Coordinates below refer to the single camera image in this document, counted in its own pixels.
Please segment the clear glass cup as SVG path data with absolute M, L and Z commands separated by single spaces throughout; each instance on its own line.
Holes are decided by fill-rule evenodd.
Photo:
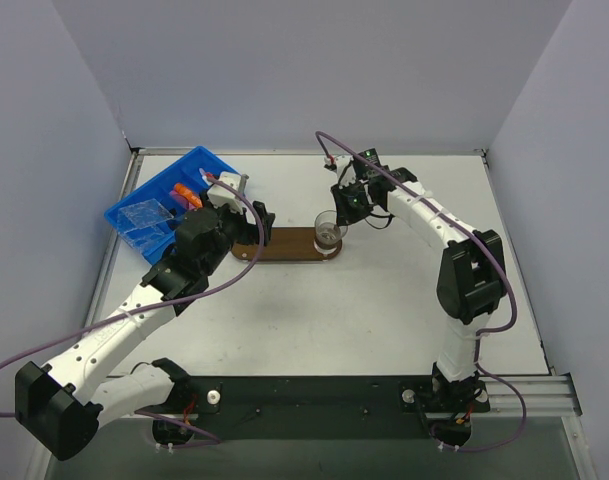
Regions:
M 322 254 L 330 254 L 337 249 L 347 231 L 347 226 L 337 224 L 335 210 L 320 212 L 314 221 L 315 248 Z

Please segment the clear textured acrylic holder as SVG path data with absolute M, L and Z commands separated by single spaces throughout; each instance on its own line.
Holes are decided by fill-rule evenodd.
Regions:
M 142 252 L 161 241 L 162 229 L 174 214 L 155 199 L 121 207 L 117 210 L 118 235 L 134 250 Z

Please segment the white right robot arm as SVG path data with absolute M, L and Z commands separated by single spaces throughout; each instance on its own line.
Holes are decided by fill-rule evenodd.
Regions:
M 507 294 L 501 237 L 456 219 L 405 168 L 381 175 L 349 163 L 334 170 L 337 181 L 330 192 L 340 226 L 365 220 L 379 207 L 387 219 L 402 221 L 440 253 L 436 297 L 446 330 L 433 366 L 434 389 L 447 397 L 475 390 L 480 342 Z

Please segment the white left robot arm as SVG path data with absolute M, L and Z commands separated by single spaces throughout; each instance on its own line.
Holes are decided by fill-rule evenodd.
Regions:
M 28 362 L 15 375 L 15 418 L 57 459 L 82 451 L 101 426 L 133 410 L 159 404 L 177 411 L 189 387 L 156 366 L 108 381 L 108 374 L 151 333 L 178 317 L 235 244 L 270 242 L 274 214 L 252 204 L 260 222 L 243 212 L 207 205 L 184 215 L 174 240 L 143 276 L 123 305 L 118 321 L 80 339 L 39 366 Z

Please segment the brown wooden oval tray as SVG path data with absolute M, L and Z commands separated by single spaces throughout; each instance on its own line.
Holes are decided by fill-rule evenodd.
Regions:
M 317 243 L 314 227 L 276 227 L 259 257 L 264 263 L 302 263 L 332 260 L 339 255 L 343 241 L 324 249 Z

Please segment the orange toothpaste tube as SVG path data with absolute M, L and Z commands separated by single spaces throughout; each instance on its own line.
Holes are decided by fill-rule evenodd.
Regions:
M 190 188 L 186 187 L 181 183 L 176 183 L 173 187 L 173 191 L 184 198 L 186 202 L 193 208 L 198 209 L 203 207 L 201 198 Z

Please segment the pink toothpaste tube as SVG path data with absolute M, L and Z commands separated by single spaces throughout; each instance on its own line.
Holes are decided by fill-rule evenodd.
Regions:
M 193 204 L 191 204 L 185 197 L 180 195 L 175 190 L 171 191 L 169 196 L 176 204 L 178 204 L 184 210 L 191 211 L 195 209 L 195 206 Z

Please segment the blue plastic divided bin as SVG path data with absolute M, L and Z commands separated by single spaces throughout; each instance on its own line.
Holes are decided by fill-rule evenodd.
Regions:
M 209 175 L 234 169 L 199 146 L 136 188 L 105 212 L 105 218 L 131 249 L 154 265 L 169 246 L 182 242 L 201 225 L 221 223 L 225 216 L 245 216 L 207 198 Z

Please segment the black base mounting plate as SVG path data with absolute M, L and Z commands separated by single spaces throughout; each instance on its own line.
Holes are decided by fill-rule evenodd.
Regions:
M 189 376 L 150 411 L 224 441 L 425 439 L 438 421 L 490 410 L 486 387 L 429 376 Z

